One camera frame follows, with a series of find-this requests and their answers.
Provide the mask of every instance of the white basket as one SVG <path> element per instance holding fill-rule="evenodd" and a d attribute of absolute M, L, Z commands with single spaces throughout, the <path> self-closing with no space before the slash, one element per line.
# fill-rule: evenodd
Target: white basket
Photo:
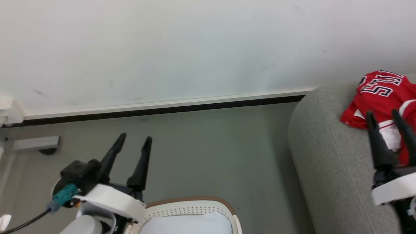
<path fill-rule="evenodd" d="M 217 197 L 186 197 L 153 202 L 147 205 L 145 221 L 128 227 L 125 234 L 139 234 L 143 226 L 155 217 L 223 214 L 231 223 L 233 234 L 243 234 L 240 221 L 230 204 Z"/>

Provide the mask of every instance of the white power outlet box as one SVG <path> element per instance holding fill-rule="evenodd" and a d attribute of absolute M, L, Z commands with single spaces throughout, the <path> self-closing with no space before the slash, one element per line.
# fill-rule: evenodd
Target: white power outlet box
<path fill-rule="evenodd" d="M 0 125 L 17 124 L 25 119 L 25 111 L 12 97 L 0 96 Z"/>

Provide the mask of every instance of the floor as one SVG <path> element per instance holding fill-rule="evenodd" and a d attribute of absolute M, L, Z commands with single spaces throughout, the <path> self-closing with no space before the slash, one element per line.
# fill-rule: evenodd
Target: floor
<path fill-rule="evenodd" d="M 245 234 L 313 234 L 287 146 L 287 126 L 295 106 L 284 103 L 9 129 L 13 139 L 60 135 L 62 144 L 52 156 L 36 151 L 9 155 L 12 170 L 3 184 L 0 208 L 12 213 L 12 227 L 41 213 L 61 169 L 76 159 L 100 160 L 126 132 L 111 181 L 126 182 L 145 138 L 152 136 L 145 202 L 216 196 L 235 208 Z M 62 208 L 16 233 L 59 233 L 75 213 Z"/>

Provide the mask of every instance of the gray couch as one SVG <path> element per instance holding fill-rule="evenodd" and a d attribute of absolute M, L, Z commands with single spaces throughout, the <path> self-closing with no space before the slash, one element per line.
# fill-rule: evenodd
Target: gray couch
<path fill-rule="evenodd" d="M 358 82 L 311 91 L 290 121 L 290 149 L 317 234 L 400 233 L 392 208 L 375 206 L 371 198 L 367 132 L 339 121 Z"/>

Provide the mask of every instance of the black cable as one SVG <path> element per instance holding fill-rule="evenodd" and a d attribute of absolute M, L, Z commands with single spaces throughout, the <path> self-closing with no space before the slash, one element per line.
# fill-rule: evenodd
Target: black cable
<path fill-rule="evenodd" d="M 35 217 L 35 218 L 33 218 L 32 220 L 27 221 L 27 222 L 25 222 L 24 224 L 22 224 L 22 225 L 20 225 L 20 226 L 17 226 L 17 227 L 15 227 L 15 228 L 12 228 L 12 229 L 10 229 L 10 230 L 8 230 L 8 231 L 1 232 L 1 234 L 10 234 L 10 233 L 15 232 L 15 231 L 17 231 L 17 230 L 20 230 L 20 229 L 22 229 L 22 228 L 24 228 L 24 227 L 26 227 L 26 226 L 29 226 L 29 225 L 31 225 L 32 223 L 34 223 L 34 222 L 36 222 L 37 220 L 39 220 L 40 218 L 42 218 L 43 216 L 45 216 L 45 215 L 46 215 L 47 213 L 49 213 L 49 212 L 51 212 L 51 209 L 50 209 L 50 208 L 48 208 L 47 210 L 45 210 L 43 213 L 41 213 L 40 215 L 36 216 L 36 217 Z"/>

